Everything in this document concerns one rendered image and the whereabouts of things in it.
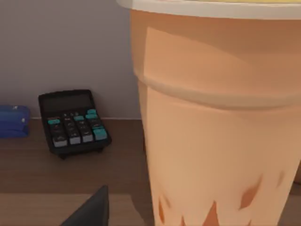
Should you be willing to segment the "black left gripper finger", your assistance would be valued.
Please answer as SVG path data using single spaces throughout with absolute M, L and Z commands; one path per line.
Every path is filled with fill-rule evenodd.
M 102 186 L 73 212 L 61 226 L 109 226 L 108 186 Z

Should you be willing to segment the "orange cup with white lid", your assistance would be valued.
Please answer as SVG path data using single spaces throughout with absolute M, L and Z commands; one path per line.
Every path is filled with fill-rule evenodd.
M 301 161 L 301 0 L 129 9 L 154 226 L 278 226 Z

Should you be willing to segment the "black calculator with teal keys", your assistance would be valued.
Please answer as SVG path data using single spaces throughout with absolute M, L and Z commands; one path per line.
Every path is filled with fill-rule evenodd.
M 64 90 L 39 95 L 41 122 L 49 151 L 61 159 L 102 152 L 111 136 L 99 116 L 88 89 Z

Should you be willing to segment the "blue stapler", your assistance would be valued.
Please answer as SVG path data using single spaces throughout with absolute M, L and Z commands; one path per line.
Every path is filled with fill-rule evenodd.
M 29 135 L 30 110 L 22 105 L 0 105 L 0 138 Z

